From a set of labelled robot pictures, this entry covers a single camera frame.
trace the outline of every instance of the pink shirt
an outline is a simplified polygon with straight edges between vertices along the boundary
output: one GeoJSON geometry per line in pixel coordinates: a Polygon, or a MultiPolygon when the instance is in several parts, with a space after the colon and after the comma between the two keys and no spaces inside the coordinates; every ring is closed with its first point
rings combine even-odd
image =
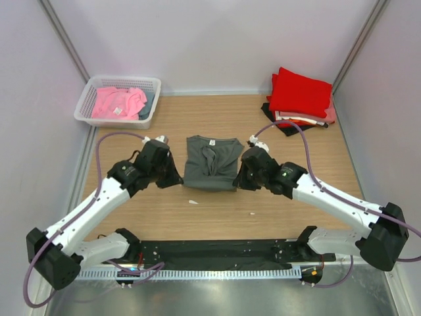
{"type": "Polygon", "coordinates": [[[326,113],[325,118],[315,117],[308,114],[302,114],[302,113],[296,113],[296,112],[283,112],[283,111],[276,111],[276,115],[280,117],[302,117],[304,119],[316,120],[318,122],[325,122],[325,123],[330,124],[336,121],[336,111],[335,111],[335,107],[334,107],[334,103],[332,102],[332,99],[330,100],[329,107],[326,110],[324,110],[324,112],[326,113]]]}
{"type": "Polygon", "coordinates": [[[145,93],[139,88],[98,88],[91,116],[93,119],[139,120],[146,101],[145,93]]]}

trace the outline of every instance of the white panel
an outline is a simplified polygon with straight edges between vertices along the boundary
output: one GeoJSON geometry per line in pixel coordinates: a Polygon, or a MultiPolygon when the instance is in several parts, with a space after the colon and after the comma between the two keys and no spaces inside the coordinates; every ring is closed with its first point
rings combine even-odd
{"type": "Polygon", "coordinates": [[[0,314],[26,315],[25,236],[66,212],[87,133],[73,119],[84,82],[34,0],[2,1],[0,74],[0,314]]]}
{"type": "Polygon", "coordinates": [[[375,0],[54,0],[91,76],[163,93],[267,92],[280,66],[333,82],[375,0]]]}
{"type": "MultiPolygon", "coordinates": [[[[421,228],[421,2],[391,1],[336,93],[336,107],[367,200],[401,206],[421,228]]],[[[410,234],[402,257],[421,254],[410,234]]],[[[420,308],[421,263],[403,263],[420,308]]]]}

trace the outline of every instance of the white plastic basket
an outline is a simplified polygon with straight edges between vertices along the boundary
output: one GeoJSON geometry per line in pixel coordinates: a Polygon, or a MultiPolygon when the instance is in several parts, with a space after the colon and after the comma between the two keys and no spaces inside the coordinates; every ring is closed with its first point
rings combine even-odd
{"type": "Polygon", "coordinates": [[[137,128],[146,130],[150,127],[153,114],[157,108],[159,93],[161,92],[161,81],[157,78],[146,77],[124,77],[124,76],[94,76],[87,82],[82,95],[79,98],[74,118],[82,120],[92,126],[113,127],[113,128],[137,128]],[[154,92],[151,112],[146,120],[110,120],[91,118],[92,109],[97,99],[97,88],[140,88],[143,91],[154,92]]]}

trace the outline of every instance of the gray t-shirt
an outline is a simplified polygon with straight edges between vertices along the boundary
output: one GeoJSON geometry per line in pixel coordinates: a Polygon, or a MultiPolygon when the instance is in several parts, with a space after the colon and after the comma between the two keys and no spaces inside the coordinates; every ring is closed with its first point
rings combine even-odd
{"type": "Polygon", "coordinates": [[[235,191],[232,182],[237,176],[238,157],[243,148],[237,138],[188,137],[184,186],[206,191],[235,191]]]}

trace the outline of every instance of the black cable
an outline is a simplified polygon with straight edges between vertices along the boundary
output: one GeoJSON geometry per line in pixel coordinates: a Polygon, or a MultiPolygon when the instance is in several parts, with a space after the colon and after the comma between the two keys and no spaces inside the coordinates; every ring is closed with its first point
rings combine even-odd
{"type": "Polygon", "coordinates": [[[133,159],[133,157],[134,157],[134,155],[135,155],[136,153],[139,155],[139,154],[140,154],[140,151],[135,150],[135,151],[132,153],[132,156],[130,156],[130,158],[129,158],[129,159],[127,159],[127,161],[131,161],[131,160],[133,159]]]}

